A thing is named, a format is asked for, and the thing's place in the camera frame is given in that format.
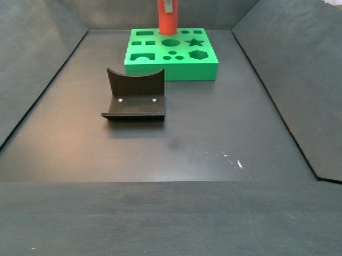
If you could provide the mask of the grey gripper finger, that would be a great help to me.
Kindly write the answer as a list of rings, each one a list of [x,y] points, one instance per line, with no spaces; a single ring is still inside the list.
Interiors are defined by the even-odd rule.
[[[165,3],[165,11],[166,11],[166,13],[173,13],[174,12],[173,0],[164,0],[164,3]]]

